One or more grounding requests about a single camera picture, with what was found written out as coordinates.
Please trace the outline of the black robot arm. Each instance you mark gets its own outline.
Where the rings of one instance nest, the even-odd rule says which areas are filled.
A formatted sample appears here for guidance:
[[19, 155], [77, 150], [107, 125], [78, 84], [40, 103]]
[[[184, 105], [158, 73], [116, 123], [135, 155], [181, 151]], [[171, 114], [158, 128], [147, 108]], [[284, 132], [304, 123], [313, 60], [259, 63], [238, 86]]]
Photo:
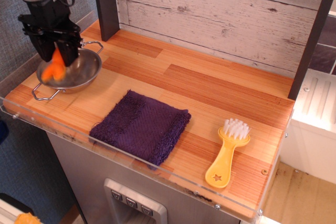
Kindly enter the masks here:
[[30, 11], [19, 15], [23, 32], [41, 56], [49, 62], [56, 48], [59, 49], [66, 67], [79, 55], [82, 38], [80, 27], [70, 20], [70, 7], [75, 0], [23, 0]]

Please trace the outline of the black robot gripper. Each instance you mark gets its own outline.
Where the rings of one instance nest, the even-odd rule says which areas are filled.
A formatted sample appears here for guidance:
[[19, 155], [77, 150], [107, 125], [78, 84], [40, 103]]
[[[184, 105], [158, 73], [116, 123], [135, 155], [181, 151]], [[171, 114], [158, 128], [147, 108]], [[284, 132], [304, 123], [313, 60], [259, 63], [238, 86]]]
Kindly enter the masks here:
[[56, 42], [65, 66], [69, 67], [78, 58], [82, 44], [79, 26], [69, 19], [69, 5], [65, 0], [23, 1], [30, 13], [19, 15], [18, 20], [42, 60], [51, 61]]

